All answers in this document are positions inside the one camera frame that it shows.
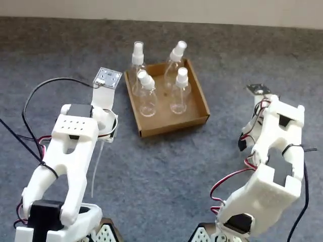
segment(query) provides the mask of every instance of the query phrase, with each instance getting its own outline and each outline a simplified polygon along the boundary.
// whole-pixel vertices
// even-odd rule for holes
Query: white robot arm
[[[111,108],[120,77],[121,73],[101,68],[93,82],[92,104],[62,107],[43,162],[57,176],[67,175],[67,196],[64,202],[42,199],[56,175],[39,166],[22,193],[28,227],[17,228],[15,242],[75,242],[98,228],[101,209],[94,204],[82,204],[82,200],[97,140],[112,142],[116,133],[118,117]],[[112,87],[106,82],[111,79],[114,79]]]
[[[213,235],[232,238],[231,241],[257,236],[274,225],[300,197],[304,173],[304,107],[279,101],[264,85],[248,88],[255,95],[255,114],[243,128],[238,146],[244,150],[253,145],[246,162],[252,160],[247,164],[254,173],[222,204],[216,220],[218,234]],[[279,149],[285,161],[269,160],[270,148]]]

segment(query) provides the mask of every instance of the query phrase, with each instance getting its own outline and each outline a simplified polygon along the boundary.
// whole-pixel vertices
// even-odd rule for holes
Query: white wire
[[[95,168],[94,168],[93,177],[92,177],[92,184],[91,184],[91,197],[92,198],[93,198],[93,192],[94,192],[94,180],[95,180],[96,170],[97,170],[97,167],[100,162],[103,146],[104,146],[104,141],[101,141],[101,147],[100,147],[99,155],[97,156],[97,159],[95,162]]]
[[[105,136],[108,136],[108,135],[112,134],[116,130],[117,126],[118,126],[118,116],[111,109],[103,109],[103,110],[104,111],[109,111],[109,112],[112,113],[112,115],[115,117],[116,124],[114,125],[114,127],[112,128],[112,130],[109,133],[103,134],[103,135],[99,135],[99,138],[105,137]]]

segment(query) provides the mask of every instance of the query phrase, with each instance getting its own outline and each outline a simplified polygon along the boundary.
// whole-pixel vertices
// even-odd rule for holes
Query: perforated plate
[[[200,227],[196,230],[195,235],[190,240],[190,242],[211,242],[205,228]]]
[[[118,242],[109,225],[105,224],[97,233],[95,242]]]

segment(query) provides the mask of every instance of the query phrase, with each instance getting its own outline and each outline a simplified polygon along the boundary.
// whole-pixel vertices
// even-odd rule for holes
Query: cardboard tray
[[[125,71],[126,85],[130,97],[130,102],[135,115],[140,137],[148,137],[163,134],[186,127],[202,125],[206,123],[210,112],[193,70],[190,60],[184,60],[184,66],[188,70],[188,81],[191,84],[192,92],[187,103],[187,110],[184,114],[174,114],[170,109],[170,96],[164,90],[164,71],[166,63],[149,65],[147,72],[155,80],[156,94],[158,98],[157,112],[152,117],[144,117],[138,111],[140,100],[132,94],[129,83],[129,73]]]

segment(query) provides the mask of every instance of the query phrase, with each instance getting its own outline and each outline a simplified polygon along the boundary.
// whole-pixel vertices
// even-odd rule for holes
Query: bottle cap
[[[155,81],[150,75],[148,75],[147,71],[139,71],[137,77],[140,80],[140,83],[142,84],[144,89],[152,90],[155,88]]]
[[[176,86],[183,88],[188,86],[188,76],[187,69],[185,67],[181,67],[178,69],[178,74],[176,77]]]
[[[143,42],[136,41],[133,46],[132,53],[132,64],[142,65],[143,64]]]
[[[187,47],[187,44],[185,41],[183,40],[178,41],[176,47],[173,49],[173,51],[170,54],[170,59],[174,62],[179,62],[183,57],[186,47]]]

